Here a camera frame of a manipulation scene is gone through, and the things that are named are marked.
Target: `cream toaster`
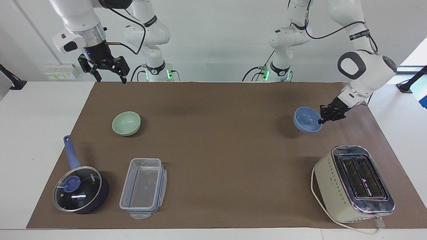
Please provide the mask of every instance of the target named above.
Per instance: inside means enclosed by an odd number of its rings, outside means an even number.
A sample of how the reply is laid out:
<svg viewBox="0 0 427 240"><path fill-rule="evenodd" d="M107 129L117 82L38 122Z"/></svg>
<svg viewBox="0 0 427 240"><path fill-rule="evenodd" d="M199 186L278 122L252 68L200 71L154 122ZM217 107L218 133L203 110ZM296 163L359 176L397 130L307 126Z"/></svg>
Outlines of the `cream toaster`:
<svg viewBox="0 0 427 240"><path fill-rule="evenodd" d="M334 147L313 171L326 210L337 222L378 219L395 209L372 157L360 146Z"/></svg>

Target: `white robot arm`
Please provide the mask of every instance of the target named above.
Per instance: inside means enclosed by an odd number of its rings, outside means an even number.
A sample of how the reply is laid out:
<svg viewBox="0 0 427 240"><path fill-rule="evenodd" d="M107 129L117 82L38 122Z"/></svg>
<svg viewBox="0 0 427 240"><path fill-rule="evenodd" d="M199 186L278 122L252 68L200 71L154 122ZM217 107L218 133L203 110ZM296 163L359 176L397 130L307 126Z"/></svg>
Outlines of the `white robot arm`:
<svg viewBox="0 0 427 240"><path fill-rule="evenodd" d="M146 38L142 46L145 57L146 79L150 82L173 81L172 65L168 64L157 45L167 44L170 40L169 29L158 20L154 13L151 0L134 0L132 5L133 16L143 23L146 29ZM144 30L137 24L126 26L126 40L138 47Z"/></svg>
<svg viewBox="0 0 427 240"><path fill-rule="evenodd" d="M126 9L132 0L49 0L62 18L65 29L53 37L53 42L62 53L81 49L79 64L85 73L92 74L100 82L98 69L110 70L126 83L129 66L124 57L114 58L105 40L105 30L94 7Z"/></svg>
<svg viewBox="0 0 427 240"><path fill-rule="evenodd" d="M275 57L268 66L269 78L282 81L293 57L289 48L307 43L313 38L308 21L312 3L313 0L289 0L291 25L276 30L270 38ZM321 106L320 124L345 118L345 112L365 101L397 71L390 58L378 56L372 51L370 31L365 25L360 0L327 0L326 4L331 19L347 30L354 51L344 53L338 60L338 70L350 79L350 83L331 104Z"/></svg>

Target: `pan handle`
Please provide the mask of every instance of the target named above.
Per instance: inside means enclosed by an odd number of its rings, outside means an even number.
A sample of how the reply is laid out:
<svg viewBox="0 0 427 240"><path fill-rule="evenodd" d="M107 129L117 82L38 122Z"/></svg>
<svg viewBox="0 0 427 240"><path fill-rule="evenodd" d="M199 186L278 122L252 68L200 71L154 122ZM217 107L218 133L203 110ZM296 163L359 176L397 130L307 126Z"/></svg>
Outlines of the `pan handle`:
<svg viewBox="0 0 427 240"><path fill-rule="evenodd" d="M71 140L71 136L67 135L64 137L64 144L65 144L65 152L67 153L68 158L68 164L70 165L71 169L81 167L76 152L74 151L74 145L73 141Z"/></svg>

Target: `transparent container lid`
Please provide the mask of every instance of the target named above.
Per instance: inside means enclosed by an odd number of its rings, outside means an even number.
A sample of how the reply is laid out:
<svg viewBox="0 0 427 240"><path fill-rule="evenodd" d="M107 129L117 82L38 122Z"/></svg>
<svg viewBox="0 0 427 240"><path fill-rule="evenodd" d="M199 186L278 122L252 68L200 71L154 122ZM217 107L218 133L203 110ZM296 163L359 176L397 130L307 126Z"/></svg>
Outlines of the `transparent container lid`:
<svg viewBox="0 0 427 240"><path fill-rule="evenodd" d="M120 208L135 219L149 217L162 204L166 178L166 170L160 159L132 159L120 198Z"/></svg>

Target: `toaster metal top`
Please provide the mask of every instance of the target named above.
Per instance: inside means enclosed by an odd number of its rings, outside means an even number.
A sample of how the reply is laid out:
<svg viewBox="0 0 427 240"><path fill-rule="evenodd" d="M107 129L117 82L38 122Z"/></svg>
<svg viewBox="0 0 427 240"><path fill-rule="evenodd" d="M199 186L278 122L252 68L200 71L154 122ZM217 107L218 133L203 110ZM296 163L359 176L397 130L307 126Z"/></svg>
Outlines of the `toaster metal top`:
<svg viewBox="0 0 427 240"><path fill-rule="evenodd" d="M369 152L360 146L337 146L331 151L345 193L355 210L387 215L395 203Z"/></svg>

